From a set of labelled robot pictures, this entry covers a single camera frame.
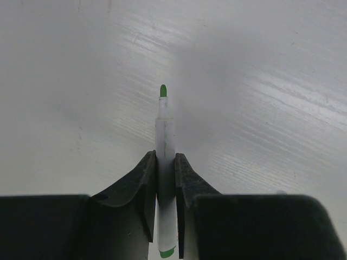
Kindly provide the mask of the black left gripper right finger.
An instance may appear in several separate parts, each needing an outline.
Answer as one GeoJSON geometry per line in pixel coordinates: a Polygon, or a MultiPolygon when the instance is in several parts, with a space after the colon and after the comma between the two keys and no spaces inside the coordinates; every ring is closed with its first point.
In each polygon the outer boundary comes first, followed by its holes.
{"type": "Polygon", "coordinates": [[[346,259],[325,207],[302,194],[221,194],[176,154],[180,259],[346,259]]]}

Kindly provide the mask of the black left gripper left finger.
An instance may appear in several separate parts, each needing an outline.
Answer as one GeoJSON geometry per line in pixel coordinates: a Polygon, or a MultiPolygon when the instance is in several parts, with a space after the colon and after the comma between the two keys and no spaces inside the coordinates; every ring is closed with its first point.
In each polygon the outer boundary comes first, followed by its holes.
{"type": "Polygon", "coordinates": [[[1,198],[1,259],[147,259],[156,154],[105,190],[1,198]]]}

